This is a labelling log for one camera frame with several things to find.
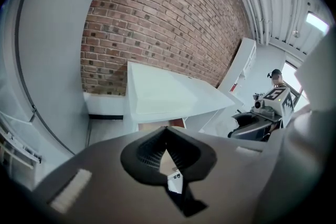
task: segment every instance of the white ceiling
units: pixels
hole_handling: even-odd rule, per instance
[[[256,31],[260,32],[260,24],[258,24],[256,16],[258,7],[253,4],[253,0],[250,0],[253,9],[253,12],[251,12],[248,1],[243,0],[243,2],[255,39],[261,42],[260,35],[259,37],[256,35]],[[265,18],[268,17],[268,43],[284,49],[301,61],[305,60],[306,55],[323,37],[323,33],[319,29],[306,23],[308,12],[314,13],[329,26],[334,24],[333,17],[323,0],[258,0],[257,5],[261,10],[261,31],[264,33],[264,37],[266,37],[267,24]]]

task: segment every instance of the person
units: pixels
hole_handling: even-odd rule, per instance
[[[272,74],[267,75],[269,78],[272,78],[272,84],[276,88],[286,88],[287,85],[283,81],[282,73],[279,69],[274,69]]]

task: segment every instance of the light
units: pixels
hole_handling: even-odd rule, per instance
[[[327,25],[320,18],[316,17],[316,15],[314,15],[313,13],[308,13],[306,22],[310,23],[311,25],[314,25],[317,29],[322,31],[324,34],[326,34],[329,30],[329,25]]]

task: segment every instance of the red brick wall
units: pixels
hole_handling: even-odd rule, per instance
[[[93,0],[82,39],[83,89],[124,95],[127,61],[217,86],[244,36],[241,0]]]

